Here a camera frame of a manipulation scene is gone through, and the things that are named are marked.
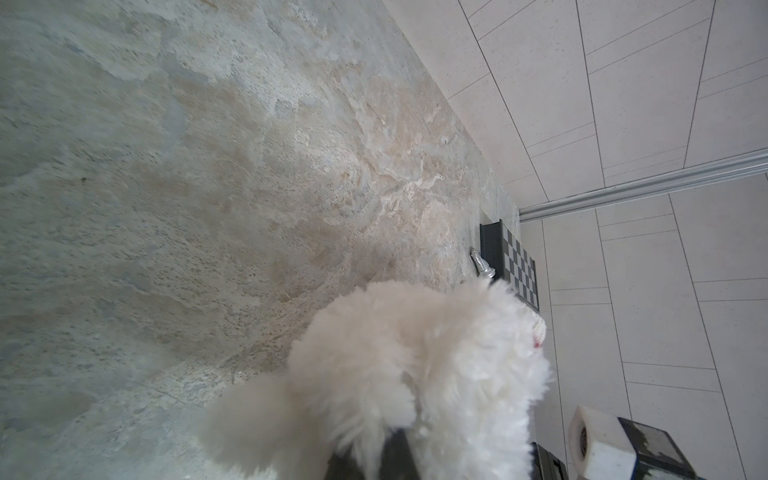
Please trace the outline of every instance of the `silver metallic object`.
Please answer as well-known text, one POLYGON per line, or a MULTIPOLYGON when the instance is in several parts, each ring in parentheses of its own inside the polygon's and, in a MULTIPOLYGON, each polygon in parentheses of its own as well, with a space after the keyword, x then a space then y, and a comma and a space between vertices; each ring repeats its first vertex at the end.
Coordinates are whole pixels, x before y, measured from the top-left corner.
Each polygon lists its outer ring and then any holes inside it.
POLYGON ((491 266, 488 265, 488 262, 486 262, 483 257, 480 257, 480 252, 478 252, 476 248, 473 247, 469 251, 469 256, 472 257, 472 260, 475 262, 475 266, 478 269, 478 276, 493 278, 496 275, 496 269, 491 268, 491 266))

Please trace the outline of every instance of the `marble surface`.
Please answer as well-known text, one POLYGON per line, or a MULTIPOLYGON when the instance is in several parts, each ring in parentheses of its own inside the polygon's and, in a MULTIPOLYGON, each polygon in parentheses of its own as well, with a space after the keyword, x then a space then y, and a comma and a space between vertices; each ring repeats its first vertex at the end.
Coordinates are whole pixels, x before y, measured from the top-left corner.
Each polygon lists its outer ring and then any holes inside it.
POLYGON ((0 478, 236 478, 208 401, 513 214, 379 0, 11 0, 0 38, 0 478))

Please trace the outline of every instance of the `black object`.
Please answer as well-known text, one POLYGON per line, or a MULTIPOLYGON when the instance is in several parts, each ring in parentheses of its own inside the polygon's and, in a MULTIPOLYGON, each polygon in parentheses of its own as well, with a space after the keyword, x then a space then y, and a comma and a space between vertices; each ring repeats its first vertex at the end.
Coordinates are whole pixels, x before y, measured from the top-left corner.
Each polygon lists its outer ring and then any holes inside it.
MULTIPOLYGON (((344 456, 333 454, 325 480, 364 480, 364 477, 352 453, 347 452, 344 456)), ((384 444, 379 480, 420 480, 405 430, 396 431, 384 444)))
POLYGON ((536 442, 531 445, 533 445, 532 480, 568 480, 568 468, 559 458, 536 442))
POLYGON ((501 220, 480 226, 480 255, 496 270, 494 282, 506 280, 521 300, 539 311, 536 262, 501 220))
POLYGON ((619 417, 619 423, 637 453, 632 480, 644 478, 699 478, 670 434, 664 430, 619 417))

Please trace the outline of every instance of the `white fluffy object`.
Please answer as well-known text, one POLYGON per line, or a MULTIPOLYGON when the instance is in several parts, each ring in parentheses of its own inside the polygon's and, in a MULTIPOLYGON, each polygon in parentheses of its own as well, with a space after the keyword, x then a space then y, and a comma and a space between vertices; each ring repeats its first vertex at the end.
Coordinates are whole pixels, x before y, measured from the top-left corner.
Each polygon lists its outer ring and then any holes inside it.
POLYGON ((404 428, 423 480, 530 478, 546 329, 507 288, 385 282, 337 298, 294 342, 285 376, 233 387, 210 410, 203 444, 284 480, 321 479, 331 451, 351 448, 376 480, 387 436, 404 428))

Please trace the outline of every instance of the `silver floor track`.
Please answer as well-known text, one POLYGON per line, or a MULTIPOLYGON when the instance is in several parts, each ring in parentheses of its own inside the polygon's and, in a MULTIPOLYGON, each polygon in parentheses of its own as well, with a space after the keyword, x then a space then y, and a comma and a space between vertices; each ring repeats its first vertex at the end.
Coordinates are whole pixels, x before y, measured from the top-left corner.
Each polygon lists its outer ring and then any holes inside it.
POLYGON ((520 223, 768 172, 768 148, 520 209, 520 223))

